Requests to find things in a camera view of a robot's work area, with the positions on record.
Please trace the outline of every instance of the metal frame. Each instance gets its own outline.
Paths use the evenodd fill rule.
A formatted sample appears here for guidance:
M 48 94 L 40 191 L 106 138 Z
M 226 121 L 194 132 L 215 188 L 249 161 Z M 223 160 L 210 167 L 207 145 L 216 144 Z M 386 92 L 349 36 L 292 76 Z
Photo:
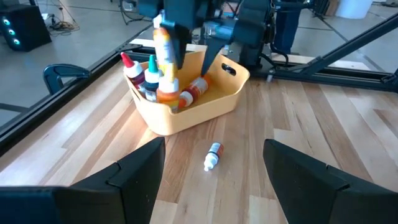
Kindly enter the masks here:
M 398 14 L 388 18 L 376 27 L 369 29 L 325 56 L 314 59 L 310 63 L 304 65 L 289 63 L 289 65 L 285 67 L 282 62 L 274 62 L 274 67 L 266 72 L 262 70 L 251 70 L 251 76 L 261 78 L 272 76 L 274 78 L 301 82 L 315 82 L 329 85 L 352 86 L 356 88 L 398 92 L 398 71 L 396 71 L 395 74 L 390 74 L 327 67 L 331 63 L 343 58 L 397 27 Z M 109 68 L 117 64 L 120 61 L 120 51 L 127 50 L 127 53 L 139 62 L 147 61 L 150 54 L 155 54 L 155 50 L 152 47 L 128 45 L 128 43 L 130 43 L 132 39 L 135 39 L 140 33 L 141 32 L 125 41 L 125 43 L 121 44 L 115 50 L 105 55 L 102 59 L 88 68 L 91 73 L 88 78 L 77 78 L 69 85 L 60 88 L 60 90 L 54 93 L 54 95 L 39 103 L 28 113 L 17 118 L 8 128 L 0 131 L 0 156 L 10 150 L 12 146 L 21 141 L 35 128 L 39 127 L 45 120 L 50 118 L 77 94 L 92 84 Z

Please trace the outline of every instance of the green cap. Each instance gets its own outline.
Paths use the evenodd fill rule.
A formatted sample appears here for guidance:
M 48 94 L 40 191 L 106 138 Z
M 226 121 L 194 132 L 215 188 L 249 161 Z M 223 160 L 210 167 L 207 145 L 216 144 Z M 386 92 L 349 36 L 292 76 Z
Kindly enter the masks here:
M 155 60 L 155 55 L 150 55 L 149 56 L 149 62 L 148 62 L 148 70 L 150 72 L 156 73 L 159 70 L 157 69 L 157 64 L 156 64 L 156 60 Z

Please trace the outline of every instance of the black speaker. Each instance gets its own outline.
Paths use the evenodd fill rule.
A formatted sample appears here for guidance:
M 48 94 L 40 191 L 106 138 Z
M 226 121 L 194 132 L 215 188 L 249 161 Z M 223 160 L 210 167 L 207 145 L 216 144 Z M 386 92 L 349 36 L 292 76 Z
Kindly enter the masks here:
M 0 30 L 8 46 L 16 51 L 31 51 L 51 42 L 39 7 L 9 6 L 0 10 Z

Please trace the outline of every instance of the white bucket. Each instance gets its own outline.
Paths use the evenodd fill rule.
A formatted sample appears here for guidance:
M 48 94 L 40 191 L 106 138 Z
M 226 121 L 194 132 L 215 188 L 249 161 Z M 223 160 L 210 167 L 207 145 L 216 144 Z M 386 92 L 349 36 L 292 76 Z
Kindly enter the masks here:
M 373 0 L 340 0 L 336 16 L 347 19 L 363 19 L 372 6 Z

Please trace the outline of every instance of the gray floor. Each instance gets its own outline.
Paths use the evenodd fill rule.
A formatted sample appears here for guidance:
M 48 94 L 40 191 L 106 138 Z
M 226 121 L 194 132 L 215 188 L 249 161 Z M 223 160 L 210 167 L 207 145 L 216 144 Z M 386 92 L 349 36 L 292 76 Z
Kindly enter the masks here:
M 58 8 L 65 7 L 80 26 L 79 31 L 52 37 L 51 44 L 28 53 L 14 52 L 0 39 L 0 127 L 48 95 L 42 79 L 47 65 L 72 63 L 89 67 L 150 24 L 139 21 L 126 26 L 116 2 L 61 1 L 64 6 L 58 0 L 38 0 L 43 13 L 54 13 L 59 18 L 62 13 Z M 66 21 L 72 22 L 68 12 L 64 9 L 63 15 Z M 322 21 L 304 10 L 292 52 L 312 57 L 325 54 L 397 12 L 394 8 L 372 6 L 363 20 L 328 17 Z M 141 37 L 151 39 L 152 32 L 148 30 Z M 315 41 L 308 43 L 309 37 Z M 398 67 L 394 60 L 397 37 L 398 30 L 395 30 L 344 59 L 363 62 L 373 70 L 394 72 Z

